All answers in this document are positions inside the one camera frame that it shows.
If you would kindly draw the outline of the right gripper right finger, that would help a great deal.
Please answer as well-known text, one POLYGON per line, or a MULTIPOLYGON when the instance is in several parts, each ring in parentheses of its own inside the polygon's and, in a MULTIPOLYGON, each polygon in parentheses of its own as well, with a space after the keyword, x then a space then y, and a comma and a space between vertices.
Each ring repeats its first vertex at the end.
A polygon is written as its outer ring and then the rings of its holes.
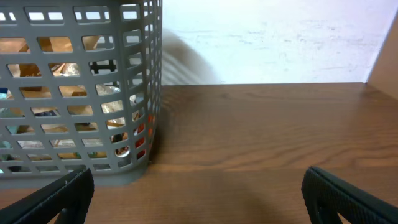
POLYGON ((309 167, 301 187, 312 224, 397 224, 397 207, 315 166, 309 167))

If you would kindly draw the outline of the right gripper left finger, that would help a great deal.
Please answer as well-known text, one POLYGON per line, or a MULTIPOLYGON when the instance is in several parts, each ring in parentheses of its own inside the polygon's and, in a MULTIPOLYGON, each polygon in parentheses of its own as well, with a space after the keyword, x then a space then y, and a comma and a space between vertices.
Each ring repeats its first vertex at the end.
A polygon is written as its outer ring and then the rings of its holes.
POLYGON ((1 223, 84 223, 94 191, 91 170, 74 170, 1 209, 1 223))

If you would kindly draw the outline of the orange brown snack bar pack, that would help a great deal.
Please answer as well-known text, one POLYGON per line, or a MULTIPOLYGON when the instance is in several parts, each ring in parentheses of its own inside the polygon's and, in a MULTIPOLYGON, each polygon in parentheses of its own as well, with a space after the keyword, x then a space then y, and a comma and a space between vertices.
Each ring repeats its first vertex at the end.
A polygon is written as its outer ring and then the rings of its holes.
POLYGON ((134 130, 134 136, 138 136, 138 140, 135 141, 136 159, 139 160, 146 155, 146 152, 152 147, 152 142, 155 132, 155 116, 148 115, 147 122, 142 122, 134 130))

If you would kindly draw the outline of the cream brown snack bag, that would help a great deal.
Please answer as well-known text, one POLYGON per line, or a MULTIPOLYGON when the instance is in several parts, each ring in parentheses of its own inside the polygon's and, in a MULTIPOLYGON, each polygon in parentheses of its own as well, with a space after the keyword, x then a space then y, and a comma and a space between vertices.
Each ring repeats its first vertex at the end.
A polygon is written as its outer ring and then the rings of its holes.
MULTIPOLYGON (((100 35, 85 36, 83 38, 83 46, 85 50, 96 50, 99 40, 102 38, 100 35)), ((39 40, 40 46, 46 51, 54 52, 71 52, 72 44, 66 37, 44 37, 39 40)), ((29 53, 30 49, 23 38, 4 38, 1 39, 1 52, 2 53, 29 53)), ((11 75, 14 78, 26 77, 41 77, 42 74, 36 64, 10 64, 7 66, 11 75)), ((79 77, 80 69, 77 63, 51 63, 49 65, 53 76, 55 77, 79 77)), ((96 84, 96 94, 98 96, 112 95, 120 92, 119 87, 111 86, 108 84, 96 84)), ((60 86, 59 90, 63 97, 73 98, 86 96, 86 87, 83 85, 67 85, 60 86)), ((22 95, 27 98, 49 98, 51 93, 47 87, 23 87, 22 95)), ((120 100, 103 103, 101 105, 102 112, 113 113, 121 111, 123 104, 120 100)), ((71 116, 91 116, 93 115, 92 106, 90 105, 68 105, 67 110, 71 116)), ((31 108, 31 111, 36 117, 49 117, 59 116, 58 108, 55 106, 39 106, 31 108)), ((126 124, 125 119, 115 118, 107 120, 106 125, 108 129, 120 128, 126 124)), ((98 124, 96 122, 82 122, 76 123, 75 128, 78 132, 83 131, 97 131, 98 124)), ((64 124, 45 124, 43 125, 45 132, 49 133, 64 133, 68 131, 64 124)), ((110 137, 112 143, 121 142, 127 139, 127 133, 117 134, 110 137)), ((126 157, 130 153, 128 146, 115 150, 115 155, 118 157, 126 157)))

